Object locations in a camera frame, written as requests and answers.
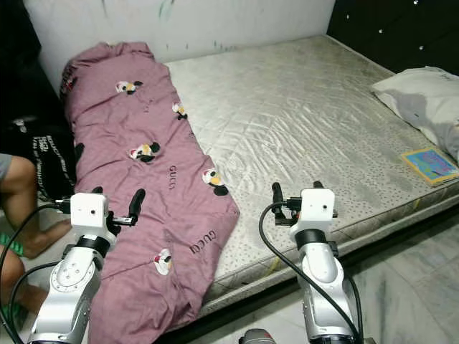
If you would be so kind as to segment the colourful children's picture book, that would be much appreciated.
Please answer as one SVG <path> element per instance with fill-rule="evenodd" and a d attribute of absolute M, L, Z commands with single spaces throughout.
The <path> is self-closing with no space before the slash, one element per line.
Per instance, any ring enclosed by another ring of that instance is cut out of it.
<path fill-rule="evenodd" d="M 404 152 L 400 157 L 429 186 L 459 179 L 459 167 L 436 148 Z"/>

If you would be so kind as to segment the black bag with white print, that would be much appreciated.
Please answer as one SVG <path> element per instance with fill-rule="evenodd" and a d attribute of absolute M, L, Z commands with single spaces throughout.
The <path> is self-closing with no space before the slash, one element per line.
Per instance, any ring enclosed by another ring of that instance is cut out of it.
<path fill-rule="evenodd" d="M 32 156 L 44 200 L 62 199 L 75 193 L 75 149 L 68 135 L 33 135 Z"/>

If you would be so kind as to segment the grey quilted mattress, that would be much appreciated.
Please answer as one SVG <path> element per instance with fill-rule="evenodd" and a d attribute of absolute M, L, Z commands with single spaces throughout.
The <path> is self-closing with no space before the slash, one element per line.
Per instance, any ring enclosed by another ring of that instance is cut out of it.
<path fill-rule="evenodd" d="M 171 81 L 240 210 L 200 317 L 294 274 L 263 244 L 272 202 L 321 181 L 338 216 L 328 238 L 348 254 L 447 210 L 459 181 L 429 186 L 401 154 L 432 146 L 371 92 L 390 72 L 324 35 L 168 62 Z"/>

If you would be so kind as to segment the person in grey shorts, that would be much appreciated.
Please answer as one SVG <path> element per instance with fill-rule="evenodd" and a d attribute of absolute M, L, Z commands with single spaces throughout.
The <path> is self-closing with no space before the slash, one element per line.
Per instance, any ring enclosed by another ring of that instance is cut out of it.
<path fill-rule="evenodd" d="M 62 220 L 42 229 L 39 217 L 29 215 L 37 209 L 37 170 L 32 161 L 20 156 L 1 154 L 4 172 L 2 173 L 0 204 L 12 229 L 24 225 L 16 239 L 3 256 L 0 269 L 0 303 L 10 301 L 10 292 L 16 281 L 25 274 L 21 259 L 36 259 L 46 252 L 52 244 L 68 233 L 72 225 Z"/>

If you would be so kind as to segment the pink duvet with duck prints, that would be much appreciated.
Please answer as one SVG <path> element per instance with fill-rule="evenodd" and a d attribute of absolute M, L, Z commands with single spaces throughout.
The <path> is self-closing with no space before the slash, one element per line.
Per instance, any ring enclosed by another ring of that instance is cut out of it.
<path fill-rule="evenodd" d="M 60 95 L 77 148 L 75 189 L 101 187 L 119 216 L 146 193 L 138 222 L 105 256 L 88 344 L 152 344 L 198 317 L 240 211 L 147 44 L 80 52 Z"/>

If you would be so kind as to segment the silver robot right leg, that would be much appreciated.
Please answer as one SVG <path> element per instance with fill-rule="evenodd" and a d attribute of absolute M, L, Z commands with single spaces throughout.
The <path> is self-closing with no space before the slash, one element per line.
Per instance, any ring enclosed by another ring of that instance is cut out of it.
<path fill-rule="evenodd" d="M 277 344 L 275 338 L 266 330 L 253 328 L 239 338 L 238 344 Z"/>

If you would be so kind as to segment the off-white pillow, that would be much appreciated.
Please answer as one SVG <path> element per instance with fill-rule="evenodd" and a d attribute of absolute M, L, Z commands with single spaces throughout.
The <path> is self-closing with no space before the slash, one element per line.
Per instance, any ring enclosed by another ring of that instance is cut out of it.
<path fill-rule="evenodd" d="M 394 114 L 459 161 L 459 76 L 437 67 L 412 68 L 371 89 Z"/>

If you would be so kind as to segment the black tufted headboard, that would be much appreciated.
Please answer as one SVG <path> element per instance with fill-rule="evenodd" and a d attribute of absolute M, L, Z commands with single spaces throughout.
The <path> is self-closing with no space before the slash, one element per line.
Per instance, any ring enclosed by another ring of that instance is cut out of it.
<path fill-rule="evenodd" d="M 326 33 L 391 72 L 459 76 L 459 0 L 335 0 Z"/>

